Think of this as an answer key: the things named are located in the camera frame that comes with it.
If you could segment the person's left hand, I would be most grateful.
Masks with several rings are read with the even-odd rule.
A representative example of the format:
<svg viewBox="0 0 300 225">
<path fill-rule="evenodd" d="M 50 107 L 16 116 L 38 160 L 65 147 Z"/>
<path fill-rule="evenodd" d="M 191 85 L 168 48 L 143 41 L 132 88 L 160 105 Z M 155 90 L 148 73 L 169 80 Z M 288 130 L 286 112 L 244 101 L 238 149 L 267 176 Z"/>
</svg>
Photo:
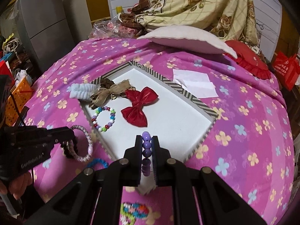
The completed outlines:
<svg viewBox="0 0 300 225">
<path fill-rule="evenodd" d="M 30 172 L 26 172 L 22 174 L 18 178 L 14 179 L 10 184 L 9 187 L 6 186 L 1 182 L 0 192 L 1 194 L 7 194 L 8 191 L 13 197 L 18 200 L 24 194 L 26 188 L 33 183 L 32 175 Z"/>
</svg>

